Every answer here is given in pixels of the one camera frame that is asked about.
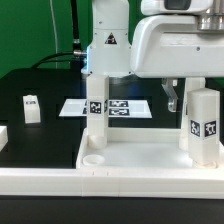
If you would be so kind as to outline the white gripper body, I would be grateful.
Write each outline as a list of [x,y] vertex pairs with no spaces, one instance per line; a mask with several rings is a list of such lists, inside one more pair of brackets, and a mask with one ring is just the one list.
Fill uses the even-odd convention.
[[141,78],[224,77],[224,32],[199,31],[195,16],[147,17],[135,28],[130,66]]

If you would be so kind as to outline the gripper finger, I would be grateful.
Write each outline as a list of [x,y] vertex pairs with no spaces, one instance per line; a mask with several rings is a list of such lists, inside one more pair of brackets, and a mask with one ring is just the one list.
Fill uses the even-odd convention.
[[163,78],[162,79],[162,87],[168,96],[168,110],[170,112],[177,111],[177,102],[178,96],[174,90],[173,79],[172,78]]

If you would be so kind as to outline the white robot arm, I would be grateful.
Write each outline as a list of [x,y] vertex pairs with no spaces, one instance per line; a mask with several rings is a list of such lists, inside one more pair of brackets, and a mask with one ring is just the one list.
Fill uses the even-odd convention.
[[177,97],[170,81],[224,77],[224,0],[141,0],[145,16],[128,39],[128,0],[92,0],[93,38],[87,75],[163,78],[168,108]]

